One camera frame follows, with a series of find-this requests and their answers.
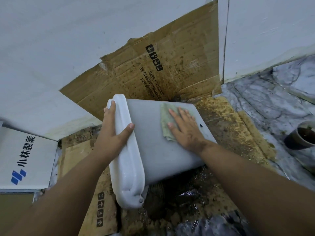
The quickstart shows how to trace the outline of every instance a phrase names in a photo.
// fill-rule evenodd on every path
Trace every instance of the white plastic container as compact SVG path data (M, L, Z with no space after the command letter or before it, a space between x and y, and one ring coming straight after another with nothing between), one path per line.
M116 102L116 134L131 122L136 125L120 155L109 164L112 188L122 208L140 208L150 184L204 164L179 143L163 137L162 101L126 99L116 94L108 100L108 108L112 100ZM198 126L203 126L199 127L203 136L216 142L193 104L172 104L193 112Z

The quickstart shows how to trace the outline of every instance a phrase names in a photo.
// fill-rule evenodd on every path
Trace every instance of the wall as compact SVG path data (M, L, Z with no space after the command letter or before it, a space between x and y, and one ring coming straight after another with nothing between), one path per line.
M229 0L228 6L224 82L315 54L315 0Z
M58 140L100 121L58 90L211 0L0 0L0 120Z

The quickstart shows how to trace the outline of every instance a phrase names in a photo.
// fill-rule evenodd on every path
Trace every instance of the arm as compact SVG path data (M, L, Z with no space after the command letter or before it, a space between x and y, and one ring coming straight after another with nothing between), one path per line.
M262 235L315 235L315 193L204 139L188 111L169 110L180 131L169 128L198 154L236 206Z
M131 123L116 136L115 110L114 101L110 109L104 109L102 130L92 153L31 206L6 236L78 235L100 175L134 128Z

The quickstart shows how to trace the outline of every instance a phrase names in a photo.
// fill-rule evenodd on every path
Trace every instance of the cloth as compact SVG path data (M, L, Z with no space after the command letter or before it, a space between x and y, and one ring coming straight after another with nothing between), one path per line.
M177 115L180 116L180 113L178 111L178 107L175 106L175 104L161 103L160 112L161 112L161 126L162 126L163 136L168 141L177 142L177 140L175 139L175 137L173 136L172 132L170 131L170 129L167 126L167 124L169 122L171 122L179 129L179 127L178 127L177 123L175 122L174 118L172 117L172 115L168 111L169 108L171 110L173 110Z

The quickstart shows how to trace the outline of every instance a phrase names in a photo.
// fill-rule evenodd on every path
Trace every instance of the person's left hand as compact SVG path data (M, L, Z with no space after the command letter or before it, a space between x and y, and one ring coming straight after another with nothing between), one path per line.
M133 129L135 128L133 123L129 123L120 134L116 135L115 111L115 101L112 101L110 109L104 108L102 129L94 144L94 152L107 164L109 164L119 155L121 149L124 147Z

